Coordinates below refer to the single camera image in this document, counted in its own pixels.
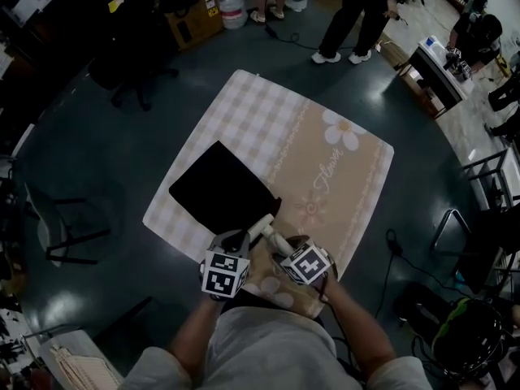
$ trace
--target plastic bottle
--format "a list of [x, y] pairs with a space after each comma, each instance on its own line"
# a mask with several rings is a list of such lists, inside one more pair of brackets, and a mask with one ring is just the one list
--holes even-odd
[[247, 21], [244, 0], [217, 0], [226, 29], [238, 29]]

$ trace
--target dark floor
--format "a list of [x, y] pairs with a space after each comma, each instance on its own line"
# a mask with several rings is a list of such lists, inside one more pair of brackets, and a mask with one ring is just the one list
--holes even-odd
[[[273, 23], [280, 37], [301, 34], [317, 46], [332, 15], [311, 7]], [[197, 265], [155, 236], [141, 222], [156, 189], [206, 108], [236, 69], [258, 73], [344, 115], [395, 149], [374, 216], [342, 283], [374, 313], [383, 290], [389, 252], [385, 232], [394, 228], [405, 255], [416, 265], [449, 280], [455, 263], [428, 251], [436, 224], [448, 208], [471, 220], [476, 203], [451, 146], [424, 114], [413, 94], [377, 54], [353, 67], [346, 56], [337, 64], [310, 61], [311, 50], [277, 42], [248, 24], [223, 32], [171, 65], [176, 79], [162, 77], [151, 88], [150, 112], [140, 111], [134, 94], [116, 110], [108, 94], [88, 77], [78, 76], [41, 118], [19, 155], [23, 176], [54, 197], [87, 197], [89, 207], [67, 206], [73, 225], [90, 228], [84, 211], [112, 233], [71, 256], [95, 256], [97, 266], [63, 265], [45, 260], [25, 224], [28, 284], [22, 299], [33, 328], [66, 323], [95, 333], [147, 296], [154, 298], [139, 321], [132, 342], [164, 345], [200, 296]], [[428, 278], [395, 261], [379, 320], [399, 354], [410, 354], [410, 333], [392, 314], [392, 299], [406, 282]], [[328, 314], [326, 324], [331, 325]], [[127, 368], [124, 362], [122, 372]]]

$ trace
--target sandal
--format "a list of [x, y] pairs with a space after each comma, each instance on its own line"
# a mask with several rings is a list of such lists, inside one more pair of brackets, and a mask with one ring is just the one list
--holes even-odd
[[269, 7], [269, 11], [275, 16], [276, 19], [278, 20], [283, 20], [285, 19], [285, 15], [284, 15], [284, 11], [282, 11], [281, 13], [279, 13], [278, 11], [276, 11], [276, 7]]
[[265, 16], [263, 18], [260, 17], [260, 15], [258, 14], [258, 11], [256, 11], [256, 10], [251, 11], [251, 14], [249, 15], [249, 17], [251, 18], [251, 20], [254, 23], [258, 23], [258, 24], [265, 24], [266, 23]]

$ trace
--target beige tablecloth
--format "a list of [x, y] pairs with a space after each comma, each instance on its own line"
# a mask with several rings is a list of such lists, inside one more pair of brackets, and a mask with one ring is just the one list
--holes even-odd
[[[275, 226], [305, 233], [343, 274], [368, 225], [393, 148], [355, 123], [280, 85], [236, 71], [202, 116], [155, 193], [143, 223], [200, 262], [214, 235], [168, 193], [206, 149], [221, 141], [276, 195]], [[262, 243], [252, 252], [245, 289], [314, 317], [314, 290], [286, 284]]]

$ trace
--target checkered pattern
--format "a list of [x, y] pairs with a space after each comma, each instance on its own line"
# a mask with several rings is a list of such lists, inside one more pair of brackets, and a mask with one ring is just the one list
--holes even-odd
[[143, 223], [183, 254], [200, 262], [214, 235], [199, 224], [168, 189], [220, 140], [256, 176], [269, 176], [306, 98], [246, 71], [236, 71], [171, 165], [146, 211]]

